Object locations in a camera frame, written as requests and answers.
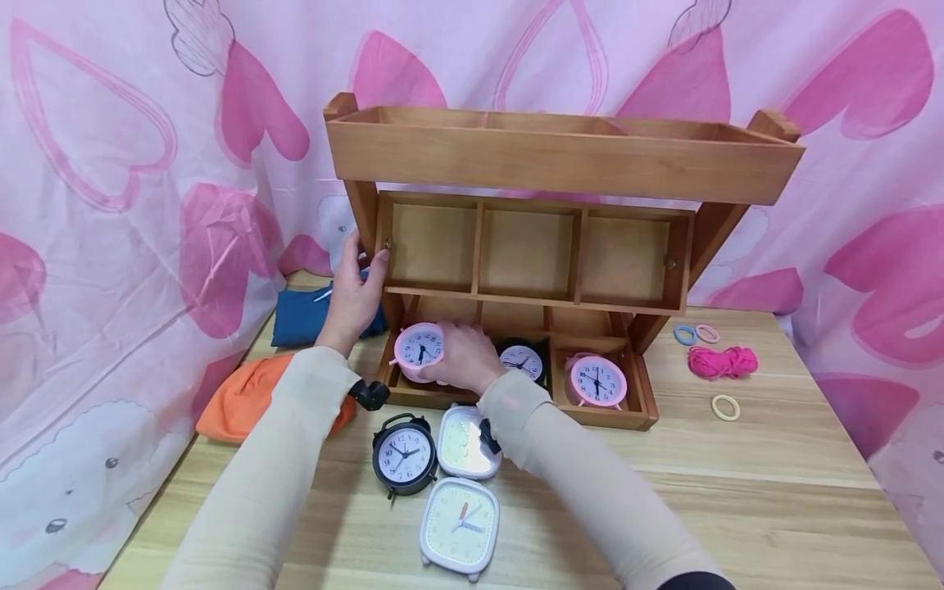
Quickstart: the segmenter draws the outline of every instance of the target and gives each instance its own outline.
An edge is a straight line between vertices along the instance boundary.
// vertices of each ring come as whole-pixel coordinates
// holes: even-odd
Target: wooden tray
[[[646,362],[632,351],[626,333],[628,318],[624,314],[416,295],[410,299],[405,319],[406,326],[416,322],[465,319],[481,324],[496,342],[513,337],[532,341],[549,339],[547,387],[551,399],[577,422],[586,426],[648,430],[659,419]],[[395,341],[396,336],[391,334],[377,376],[390,388],[389,403],[445,410],[453,403],[472,405],[479,400],[465,390],[436,383],[414,383],[404,378],[399,367],[390,365]],[[597,352],[623,370],[629,392],[618,410],[578,407],[567,400],[564,363],[579,351]]]
[[[375,107],[327,122],[338,178],[771,205],[803,148],[734,126]]]
[[[386,291],[684,313],[694,213],[381,191]]]

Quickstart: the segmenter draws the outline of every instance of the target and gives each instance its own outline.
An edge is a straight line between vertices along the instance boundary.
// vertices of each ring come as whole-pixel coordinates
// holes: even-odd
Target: pink alarm clock
[[[626,398],[626,377],[615,363],[598,354],[578,352],[564,364],[566,394],[575,406],[616,408]]]
[[[390,364],[400,365],[403,377],[415,383],[430,383],[420,379],[419,370],[443,359],[443,331],[430,322],[420,322],[404,328],[394,343],[394,359]]]

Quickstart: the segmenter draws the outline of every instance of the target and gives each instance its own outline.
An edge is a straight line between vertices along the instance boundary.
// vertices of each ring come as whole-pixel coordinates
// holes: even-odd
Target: orange cloth
[[[269,404],[272,390],[294,355],[249,362],[223,381],[196,422],[196,431],[209,439],[239,445],[256,426]],[[357,415],[357,403],[345,397],[329,436]]]

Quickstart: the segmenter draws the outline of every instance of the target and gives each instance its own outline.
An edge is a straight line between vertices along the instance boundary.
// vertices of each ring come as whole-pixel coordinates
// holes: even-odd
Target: pink cord bundle
[[[688,349],[688,368],[709,381],[720,377],[738,379],[757,370],[757,355],[750,348],[741,346],[732,346],[724,352],[692,346]]]

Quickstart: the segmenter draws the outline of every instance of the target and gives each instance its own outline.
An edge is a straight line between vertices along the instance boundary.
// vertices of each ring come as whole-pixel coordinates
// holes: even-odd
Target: blue cloth
[[[272,333],[272,346],[304,346],[313,344],[328,318],[331,295],[321,297],[334,288],[334,282],[317,291],[290,291],[278,294],[276,302],[276,327]],[[361,334],[361,338],[377,336],[387,330],[383,312],[377,309],[374,321]]]

